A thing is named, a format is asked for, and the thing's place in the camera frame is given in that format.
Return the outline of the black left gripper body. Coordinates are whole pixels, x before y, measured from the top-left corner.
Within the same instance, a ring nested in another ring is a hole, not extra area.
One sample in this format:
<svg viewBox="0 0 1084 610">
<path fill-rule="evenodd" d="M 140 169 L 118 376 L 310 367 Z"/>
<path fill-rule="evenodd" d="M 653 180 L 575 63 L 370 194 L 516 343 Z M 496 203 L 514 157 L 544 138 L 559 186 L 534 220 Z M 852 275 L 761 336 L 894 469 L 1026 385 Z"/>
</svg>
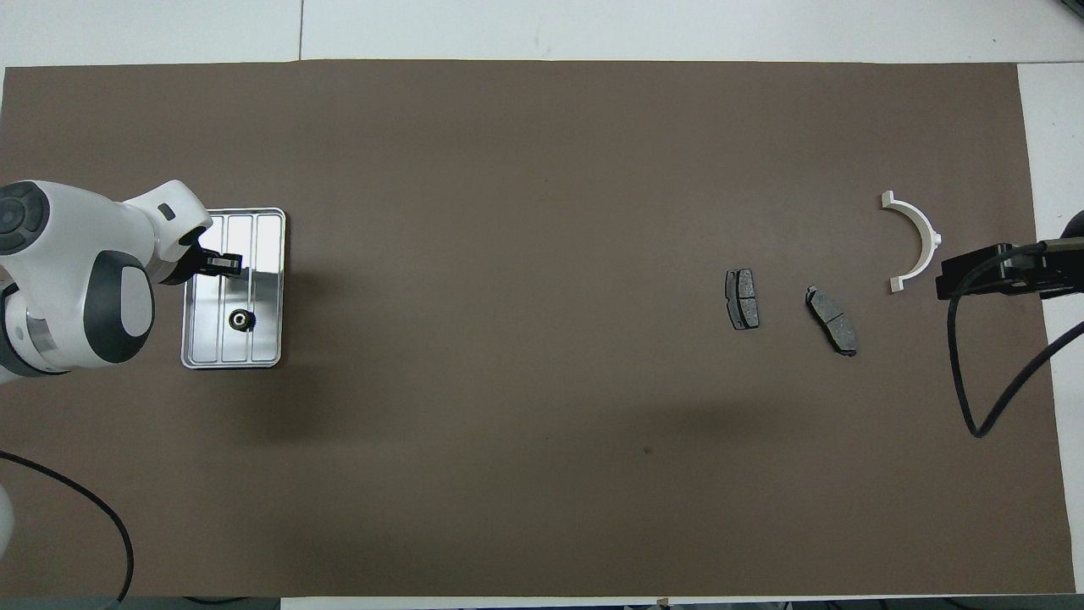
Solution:
<svg viewBox="0 0 1084 610">
<path fill-rule="evenodd" d="M 186 283 L 194 275 L 204 275 L 204 267 L 207 262 L 207 250 L 204 247 L 192 246 L 188 248 L 186 252 L 181 256 L 177 263 L 175 263 L 173 270 L 170 274 L 166 275 L 166 278 L 160 280 L 160 285 L 163 286 L 179 286 Z"/>
</svg>

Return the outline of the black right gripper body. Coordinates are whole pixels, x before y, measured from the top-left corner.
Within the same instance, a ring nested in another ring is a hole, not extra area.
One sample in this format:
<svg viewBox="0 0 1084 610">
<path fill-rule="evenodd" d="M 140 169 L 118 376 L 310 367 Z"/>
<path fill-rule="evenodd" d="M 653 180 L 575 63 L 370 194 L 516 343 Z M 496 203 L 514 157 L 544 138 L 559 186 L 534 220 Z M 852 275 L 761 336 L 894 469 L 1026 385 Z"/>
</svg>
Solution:
<svg viewBox="0 0 1084 610">
<path fill-rule="evenodd" d="M 1040 241 L 1043 278 L 1041 297 L 1084 294 L 1084 239 Z"/>
</svg>

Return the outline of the silver metal tray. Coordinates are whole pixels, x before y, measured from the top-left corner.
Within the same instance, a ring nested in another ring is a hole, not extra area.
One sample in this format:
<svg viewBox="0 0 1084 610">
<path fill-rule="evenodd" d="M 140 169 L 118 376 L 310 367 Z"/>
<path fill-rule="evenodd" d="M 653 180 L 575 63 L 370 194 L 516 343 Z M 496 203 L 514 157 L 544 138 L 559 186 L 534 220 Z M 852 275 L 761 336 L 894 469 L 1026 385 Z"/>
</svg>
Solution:
<svg viewBox="0 0 1084 610">
<path fill-rule="evenodd" d="M 189 369 L 268 369 L 283 351 L 287 218 L 279 208 L 220 208 L 201 246 L 243 256 L 237 280 L 194 275 L 185 283 L 180 360 Z M 255 327 L 232 330 L 234 309 L 251 310 Z"/>
</svg>

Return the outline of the dark rectangular brake pad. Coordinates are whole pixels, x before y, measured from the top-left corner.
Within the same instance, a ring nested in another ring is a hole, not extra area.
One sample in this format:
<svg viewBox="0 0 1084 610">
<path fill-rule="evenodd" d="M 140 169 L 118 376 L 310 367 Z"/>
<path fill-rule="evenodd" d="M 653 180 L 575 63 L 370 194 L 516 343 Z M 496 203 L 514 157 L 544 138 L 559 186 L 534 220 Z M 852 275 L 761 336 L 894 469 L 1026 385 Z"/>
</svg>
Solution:
<svg viewBox="0 0 1084 610">
<path fill-rule="evenodd" d="M 754 274 L 750 268 L 728 270 L 725 297 L 727 298 L 727 315 L 735 330 L 752 330 L 760 327 Z"/>
</svg>

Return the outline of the dark curved brake pad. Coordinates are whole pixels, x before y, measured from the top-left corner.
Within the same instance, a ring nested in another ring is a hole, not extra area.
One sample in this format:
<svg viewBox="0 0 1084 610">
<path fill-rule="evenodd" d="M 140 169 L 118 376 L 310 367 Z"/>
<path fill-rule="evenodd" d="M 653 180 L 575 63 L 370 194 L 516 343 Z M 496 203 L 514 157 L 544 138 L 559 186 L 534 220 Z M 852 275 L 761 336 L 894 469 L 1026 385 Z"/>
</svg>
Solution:
<svg viewBox="0 0 1084 610">
<path fill-rule="evenodd" d="M 857 335 L 839 302 L 833 300 L 833 297 L 818 286 L 809 286 L 805 304 L 821 332 L 824 332 L 826 340 L 833 345 L 833 351 L 841 356 L 856 356 Z"/>
</svg>

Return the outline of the white curved plastic bracket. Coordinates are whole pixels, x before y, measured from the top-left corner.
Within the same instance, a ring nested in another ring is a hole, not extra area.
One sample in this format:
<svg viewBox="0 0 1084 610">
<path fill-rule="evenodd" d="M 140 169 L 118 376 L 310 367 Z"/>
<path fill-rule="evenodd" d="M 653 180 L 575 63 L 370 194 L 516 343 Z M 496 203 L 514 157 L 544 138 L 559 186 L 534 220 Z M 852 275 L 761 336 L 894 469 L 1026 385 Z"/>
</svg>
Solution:
<svg viewBox="0 0 1084 610">
<path fill-rule="evenodd" d="M 894 190 L 886 190 L 880 196 L 880 206 L 887 211 L 905 216 L 909 223 L 916 229 L 919 236 L 919 254 L 913 267 L 905 274 L 891 275 L 889 278 L 889 293 L 902 293 L 906 288 L 907 282 L 925 273 L 934 258 L 937 249 L 943 243 L 943 236 L 938 233 L 929 217 L 921 209 L 907 202 L 899 200 Z"/>
</svg>

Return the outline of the brown table mat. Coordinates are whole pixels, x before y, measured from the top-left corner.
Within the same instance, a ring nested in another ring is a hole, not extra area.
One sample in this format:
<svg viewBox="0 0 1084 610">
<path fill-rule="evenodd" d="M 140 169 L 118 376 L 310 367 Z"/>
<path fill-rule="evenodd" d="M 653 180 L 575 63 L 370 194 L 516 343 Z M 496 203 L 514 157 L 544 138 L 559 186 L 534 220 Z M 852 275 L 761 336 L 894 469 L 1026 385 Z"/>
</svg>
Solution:
<svg viewBox="0 0 1084 610">
<path fill-rule="evenodd" d="M 11 69 L 0 181 L 288 217 L 284 356 L 0 387 L 133 594 L 1069 593 L 1048 369 L 968 433 L 938 259 L 1037 235 L 1014 65 Z M 754 274 L 735 330 L 727 272 Z M 839 302 L 856 356 L 805 304 Z"/>
</svg>

